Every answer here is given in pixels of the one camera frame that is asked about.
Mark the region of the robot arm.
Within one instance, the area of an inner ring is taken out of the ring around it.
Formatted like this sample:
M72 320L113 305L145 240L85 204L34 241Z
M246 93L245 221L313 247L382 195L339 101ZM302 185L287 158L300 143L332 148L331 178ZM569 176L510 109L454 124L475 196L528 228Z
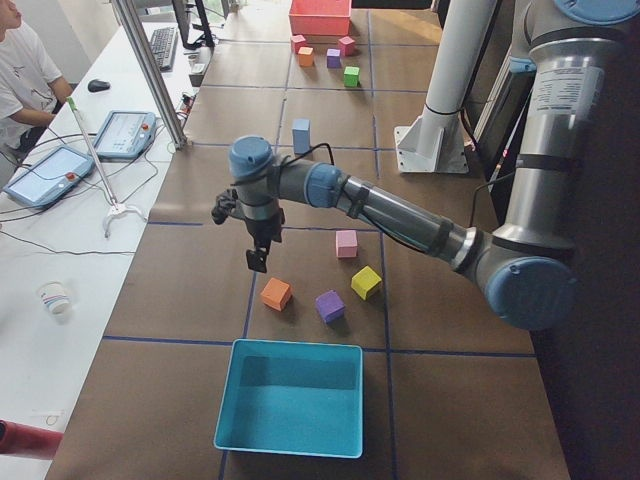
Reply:
M505 222L486 232L462 226L354 177L332 162L276 155L259 136L229 152L231 187L212 209L216 223L242 220L253 239L248 267L264 271L281 238L282 201L336 208L473 282L494 313L515 327L550 328L569 315L576 279L565 235L570 183L593 127L605 69L621 50L635 1L519 1L508 62L534 75Z

